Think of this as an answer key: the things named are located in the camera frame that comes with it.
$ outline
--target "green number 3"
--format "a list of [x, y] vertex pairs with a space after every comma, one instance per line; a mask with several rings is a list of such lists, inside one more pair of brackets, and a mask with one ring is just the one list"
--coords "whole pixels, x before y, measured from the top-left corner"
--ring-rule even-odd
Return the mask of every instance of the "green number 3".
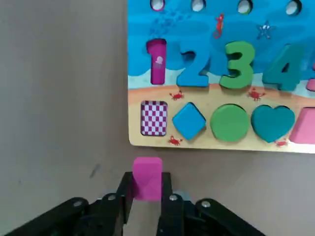
[[244, 41], [228, 43], [225, 46], [226, 54], [241, 56], [237, 59], [231, 59], [228, 62], [227, 68], [235, 72], [231, 76], [223, 75], [220, 79], [220, 85], [228, 89], [241, 89], [252, 82], [253, 69], [251, 62], [255, 57], [254, 47]]

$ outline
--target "screw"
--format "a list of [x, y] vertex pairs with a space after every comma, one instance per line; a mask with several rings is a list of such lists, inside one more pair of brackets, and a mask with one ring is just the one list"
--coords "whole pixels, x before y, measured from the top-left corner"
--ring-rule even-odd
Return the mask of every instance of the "screw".
[[76, 201], [76, 202], [73, 204], [74, 207], [78, 207], [78, 206], [80, 206], [80, 205], [82, 205], [82, 201]]
[[208, 201], [202, 201], [201, 205], [202, 205], [203, 207], [205, 207], [205, 208], [208, 208], [208, 207], [211, 206], [210, 202], [208, 202]]
[[112, 195], [110, 195], [109, 197], [108, 197], [108, 200], [114, 200], [116, 198], [116, 196], [115, 196], [115, 194], [112, 194]]
[[169, 199], [171, 201], [176, 201], [177, 200], [177, 196], [176, 195], [171, 195], [171, 196], [169, 196]]

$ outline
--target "teal number 4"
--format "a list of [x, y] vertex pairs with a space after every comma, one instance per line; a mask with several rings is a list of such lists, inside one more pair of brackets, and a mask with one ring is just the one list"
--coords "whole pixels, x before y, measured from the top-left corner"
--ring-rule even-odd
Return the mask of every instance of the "teal number 4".
[[262, 81], [266, 84], [277, 84], [279, 90], [295, 90], [301, 80], [303, 55], [304, 47], [302, 45], [285, 45], [280, 55], [263, 73]]

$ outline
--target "red crab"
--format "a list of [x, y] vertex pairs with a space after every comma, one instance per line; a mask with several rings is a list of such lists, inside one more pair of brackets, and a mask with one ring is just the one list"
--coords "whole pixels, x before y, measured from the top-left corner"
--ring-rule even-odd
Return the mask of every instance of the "red crab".
[[277, 147], [282, 147], [282, 146], [287, 146], [287, 140], [284, 139], [283, 141], [275, 141], [275, 144], [277, 145]]
[[171, 135], [171, 138], [168, 140], [170, 144], [174, 144], [175, 146], [179, 146], [183, 139], [175, 139], [173, 135]]
[[178, 92], [177, 94], [171, 94], [171, 93], [170, 93], [169, 95], [172, 96], [172, 99], [173, 99], [174, 101], [176, 101], [177, 99], [180, 99], [180, 98], [184, 98], [184, 95], [183, 95], [183, 93], [182, 93], [181, 90], [179, 90], [179, 92]]
[[259, 93], [259, 92], [256, 92], [256, 89], [253, 88], [248, 94], [247, 94], [247, 97], [252, 97], [254, 99], [254, 101], [258, 101], [260, 100], [260, 98], [262, 96], [266, 95], [264, 92], [263, 93]]

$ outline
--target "pink block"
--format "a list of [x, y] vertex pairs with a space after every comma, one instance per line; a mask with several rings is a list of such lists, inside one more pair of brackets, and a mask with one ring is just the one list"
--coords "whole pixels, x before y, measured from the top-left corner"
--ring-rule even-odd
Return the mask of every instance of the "pink block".
[[133, 195], [137, 200], [160, 201], [162, 197], [162, 160], [137, 157], [133, 162]]
[[306, 88], [310, 91], [315, 91], [315, 79], [310, 79]]
[[315, 144], [315, 107], [302, 109], [289, 139], [297, 144]]

